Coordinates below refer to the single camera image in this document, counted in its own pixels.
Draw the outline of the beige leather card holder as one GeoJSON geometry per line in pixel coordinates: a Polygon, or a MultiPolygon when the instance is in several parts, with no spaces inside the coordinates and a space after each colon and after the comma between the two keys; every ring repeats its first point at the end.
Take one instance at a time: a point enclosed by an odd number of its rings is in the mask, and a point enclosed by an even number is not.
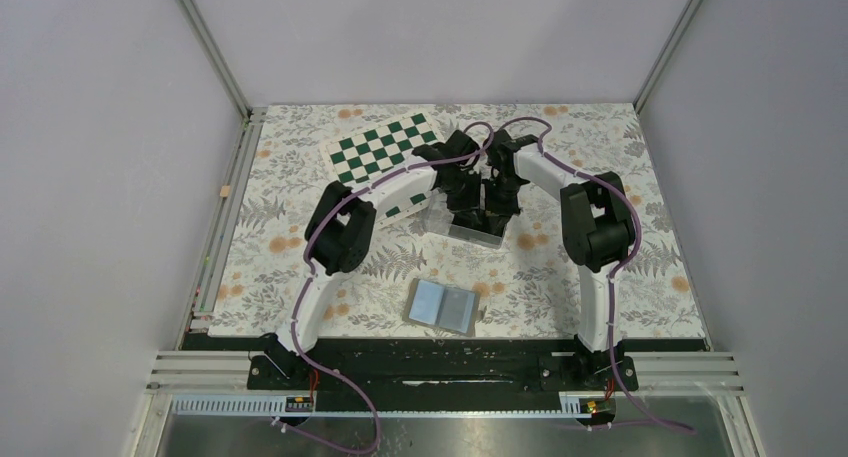
{"type": "Polygon", "coordinates": [[[415,278],[402,321],[416,326],[473,337],[481,296],[473,290],[415,278]]]}

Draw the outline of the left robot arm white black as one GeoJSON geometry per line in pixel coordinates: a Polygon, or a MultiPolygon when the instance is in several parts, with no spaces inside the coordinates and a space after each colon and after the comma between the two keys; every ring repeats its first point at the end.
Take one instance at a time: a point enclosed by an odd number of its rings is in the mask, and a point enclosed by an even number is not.
{"type": "Polygon", "coordinates": [[[309,375],[328,370],[307,351],[317,343],[317,332],[329,300],[343,275],[361,265],[370,248],[376,220],[402,201],[433,189],[463,195],[473,188],[471,170],[494,140],[495,131],[475,142],[456,131],[445,143],[413,149],[402,163],[356,186],[334,181],[325,188],[306,228],[303,259],[308,273],[281,329],[265,337],[263,349],[272,375],[288,388],[304,384],[309,375]]]}

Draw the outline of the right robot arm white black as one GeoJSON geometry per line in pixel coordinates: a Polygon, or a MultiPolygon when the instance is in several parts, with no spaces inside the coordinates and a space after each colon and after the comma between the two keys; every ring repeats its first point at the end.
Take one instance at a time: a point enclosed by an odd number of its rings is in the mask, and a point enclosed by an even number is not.
{"type": "Polygon", "coordinates": [[[610,274],[628,258],[639,236],[620,177],[569,167],[543,150],[537,137],[513,138],[504,129],[495,132],[487,163],[493,171],[484,182],[483,221],[489,233],[502,233],[519,214],[518,193],[527,184],[558,203],[563,247],[578,267],[581,295],[576,350],[567,368],[589,389],[619,382],[624,350],[615,327],[610,274]]]}

